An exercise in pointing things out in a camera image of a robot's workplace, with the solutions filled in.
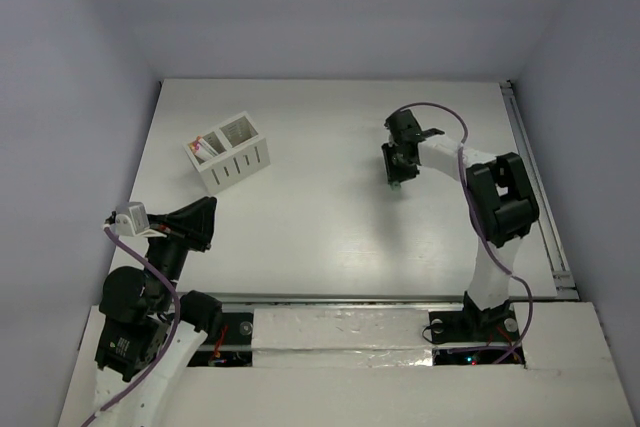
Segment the white pen coral cap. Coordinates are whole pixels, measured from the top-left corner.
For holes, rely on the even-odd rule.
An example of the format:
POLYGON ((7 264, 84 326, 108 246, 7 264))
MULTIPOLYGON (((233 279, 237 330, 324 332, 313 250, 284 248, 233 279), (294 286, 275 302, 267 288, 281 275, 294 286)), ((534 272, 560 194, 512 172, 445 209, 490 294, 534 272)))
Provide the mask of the white pen coral cap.
POLYGON ((195 155, 204 160, 208 160, 214 158, 218 155, 218 153, 208 144, 198 143, 202 150, 197 152, 195 155))

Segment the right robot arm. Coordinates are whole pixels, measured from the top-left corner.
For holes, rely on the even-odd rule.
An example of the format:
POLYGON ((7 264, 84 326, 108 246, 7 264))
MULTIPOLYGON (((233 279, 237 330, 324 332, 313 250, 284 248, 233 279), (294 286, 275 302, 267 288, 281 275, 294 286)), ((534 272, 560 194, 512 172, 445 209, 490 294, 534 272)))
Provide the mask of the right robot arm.
POLYGON ((392 187, 436 170, 458 182, 478 240, 475 267, 458 311, 431 315, 426 328, 431 343, 486 342, 512 316, 509 284, 518 277, 514 262, 540 215, 522 158, 508 152, 489 154, 468 147, 470 131, 460 124, 455 140, 439 128, 424 129, 411 105, 384 122, 389 139, 381 147, 387 182, 392 187))

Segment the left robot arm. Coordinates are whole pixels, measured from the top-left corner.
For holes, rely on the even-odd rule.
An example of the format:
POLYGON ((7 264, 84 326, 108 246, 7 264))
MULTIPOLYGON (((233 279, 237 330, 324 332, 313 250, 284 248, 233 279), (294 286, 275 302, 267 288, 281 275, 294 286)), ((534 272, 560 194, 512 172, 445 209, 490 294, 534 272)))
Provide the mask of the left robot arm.
POLYGON ((216 207, 211 196, 166 214, 127 202, 104 221, 109 240, 138 264, 115 268, 102 284, 94 411, 85 425, 159 425, 195 352, 225 337, 219 300, 177 291, 189 253, 211 247, 216 207))

